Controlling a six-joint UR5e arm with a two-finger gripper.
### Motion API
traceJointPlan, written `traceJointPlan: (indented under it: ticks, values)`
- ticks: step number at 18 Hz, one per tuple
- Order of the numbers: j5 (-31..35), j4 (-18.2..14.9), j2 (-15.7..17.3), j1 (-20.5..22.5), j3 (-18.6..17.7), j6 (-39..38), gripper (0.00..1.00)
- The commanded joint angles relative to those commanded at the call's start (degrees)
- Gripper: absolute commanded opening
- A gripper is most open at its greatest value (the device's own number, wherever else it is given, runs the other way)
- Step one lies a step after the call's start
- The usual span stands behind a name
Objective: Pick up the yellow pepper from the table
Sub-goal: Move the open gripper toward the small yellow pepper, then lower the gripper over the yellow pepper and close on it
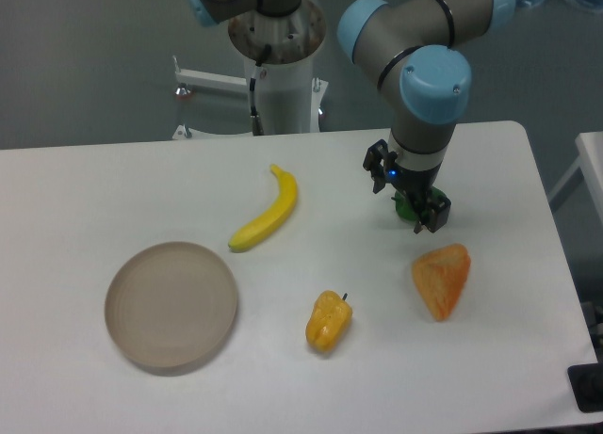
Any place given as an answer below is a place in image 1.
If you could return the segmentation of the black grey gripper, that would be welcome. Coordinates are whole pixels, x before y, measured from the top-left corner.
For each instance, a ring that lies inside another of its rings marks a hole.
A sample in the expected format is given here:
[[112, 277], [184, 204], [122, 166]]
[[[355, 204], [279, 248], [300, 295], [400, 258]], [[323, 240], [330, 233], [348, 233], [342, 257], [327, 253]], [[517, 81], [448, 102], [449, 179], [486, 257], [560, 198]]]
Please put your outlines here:
[[444, 156], [445, 149], [411, 152], [396, 140], [378, 140], [367, 149], [363, 168], [370, 173], [372, 192], [381, 192], [389, 183], [395, 187], [396, 200], [411, 207], [416, 217], [414, 233], [436, 233], [448, 222], [451, 201], [432, 189]]

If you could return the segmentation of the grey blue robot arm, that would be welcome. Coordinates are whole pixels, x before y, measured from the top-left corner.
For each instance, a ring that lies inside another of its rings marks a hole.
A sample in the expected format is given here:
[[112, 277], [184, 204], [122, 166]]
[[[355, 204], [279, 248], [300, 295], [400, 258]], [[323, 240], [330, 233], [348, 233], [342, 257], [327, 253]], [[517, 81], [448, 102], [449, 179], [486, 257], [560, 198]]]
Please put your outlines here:
[[[243, 57], [252, 131], [306, 133], [314, 57], [325, 39], [321, 10], [310, 0], [188, 0], [205, 26], [227, 23]], [[391, 105], [388, 139], [367, 150], [373, 188], [399, 193], [418, 231], [435, 232], [451, 207], [434, 180], [467, 106], [472, 72], [457, 46], [507, 23], [515, 0], [356, 0], [341, 16], [337, 40]]]

